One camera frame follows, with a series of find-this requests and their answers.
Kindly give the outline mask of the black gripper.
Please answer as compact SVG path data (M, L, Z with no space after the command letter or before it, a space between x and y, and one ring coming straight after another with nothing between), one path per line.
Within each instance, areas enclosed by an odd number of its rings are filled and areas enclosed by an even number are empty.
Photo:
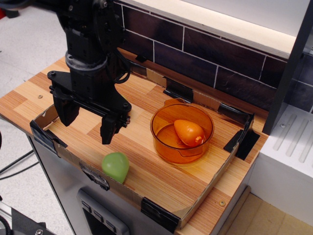
M130 65L126 59L110 58L98 64L85 64L66 58L69 72L50 71L50 92L58 116L69 126L86 109L102 117L102 144L110 144L121 127L130 122L131 104L116 90L115 85L127 81Z

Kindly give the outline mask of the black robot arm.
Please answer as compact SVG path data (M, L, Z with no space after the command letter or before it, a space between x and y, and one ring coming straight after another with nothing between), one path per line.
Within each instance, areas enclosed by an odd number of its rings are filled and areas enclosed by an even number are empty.
M102 118L103 144L130 121L131 104L116 90L130 77L130 64L119 52L125 29L119 24L111 0L68 0L57 8L66 34L65 56L69 72L50 71L54 106L69 126L80 108Z

